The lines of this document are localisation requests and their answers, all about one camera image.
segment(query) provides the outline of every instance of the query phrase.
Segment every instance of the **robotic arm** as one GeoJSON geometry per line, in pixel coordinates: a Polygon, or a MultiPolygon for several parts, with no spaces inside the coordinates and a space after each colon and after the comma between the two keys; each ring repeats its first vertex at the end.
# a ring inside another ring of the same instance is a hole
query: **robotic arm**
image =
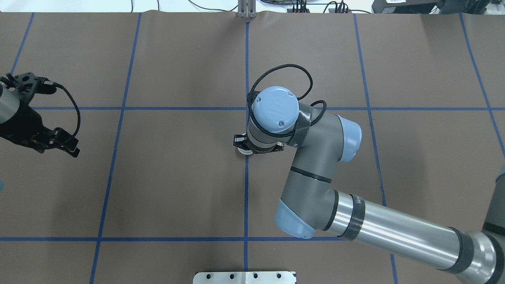
{"type": "Polygon", "coordinates": [[[49,149],[60,149],[76,158],[80,150],[79,132],[81,116],[74,99],[62,85],[51,82],[45,77],[25,73],[7,78],[0,77],[0,137],[24,147],[32,148],[39,153],[49,149]],[[77,127],[73,134],[62,128],[51,130],[42,124],[41,116],[30,106],[36,93],[54,94],[57,88],[62,89],[72,101],[77,111],[77,127]]]}
{"type": "Polygon", "coordinates": [[[310,239],[316,230],[348,241],[376,246],[455,274],[463,283],[504,284],[505,170],[498,178],[482,231],[463,232],[330,189],[337,163],[350,161],[360,147],[359,125],[324,114],[326,103],[299,102],[288,89],[273,86],[248,94],[247,132],[234,145],[243,154],[264,154],[297,148],[275,222],[284,232],[310,239]],[[313,108],[322,103],[320,111],[313,108]]]}

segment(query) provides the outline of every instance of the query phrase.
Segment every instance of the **white object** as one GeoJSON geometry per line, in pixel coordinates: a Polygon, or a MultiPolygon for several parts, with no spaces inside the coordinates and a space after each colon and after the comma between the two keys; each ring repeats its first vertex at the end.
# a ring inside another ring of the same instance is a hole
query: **white object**
{"type": "Polygon", "coordinates": [[[296,272],[200,272],[193,277],[193,284],[296,284],[296,272]]]}

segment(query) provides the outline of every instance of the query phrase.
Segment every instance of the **black device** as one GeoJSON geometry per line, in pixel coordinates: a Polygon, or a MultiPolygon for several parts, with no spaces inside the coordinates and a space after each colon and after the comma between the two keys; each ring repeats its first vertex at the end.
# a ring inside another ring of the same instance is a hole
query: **black device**
{"type": "Polygon", "coordinates": [[[429,14],[438,0],[407,0],[404,3],[388,3],[374,0],[372,10],[376,14],[429,14]]]}
{"type": "Polygon", "coordinates": [[[468,13],[482,15],[491,0],[440,0],[440,14],[468,13]]]}
{"type": "Polygon", "coordinates": [[[3,83],[0,87],[0,137],[39,153],[60,149],[74,158],[79,155],[79,140],[75,136],[79,132],[81,116],[65,87],[31,72],[16,76],[7,73],[7,78],[0,77],[0,82],[3,83]],[[59,127],[53,130],[45,127],[42,117],[29,106],[36,93],[54,94],[57,88],[67,94],[77,112],[77,127],[73,134],[59,127]]]}

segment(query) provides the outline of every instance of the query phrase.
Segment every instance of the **robot end effector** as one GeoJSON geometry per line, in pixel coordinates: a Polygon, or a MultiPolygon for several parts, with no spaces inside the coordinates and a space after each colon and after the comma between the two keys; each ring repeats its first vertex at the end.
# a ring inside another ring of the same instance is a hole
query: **robot end effector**
{"type": "Polygon", "coordinates": [[[80,127],[80,112],[70,93],[62,85],[37,77],[33,73],[0,77],[0,137],[14,144],[32,148],[39,153],[60,149],[76,158],[80,150],[75,137],[80,127]],[[73,134],[62,128],[51,130],[42,123],[41,116],[29,104],[36,93],[54,94],[57,88],[68,95],[77,111],[77,127],[73,134]]]}
{"type": "Polygon", "coordinates": [[[281,151],[284,144],[297,148],[279,200],[277,226],[304,239],[316,229],[328,229],[338,198],[329,185],[337,163],[350,161],[360,147],[360,126],[339,115],[321,115],[322,110],[299,102],[280,86],[255,92],[251,109],[247,132],[235,136],[234,145],[242,153],[281,151]]]}

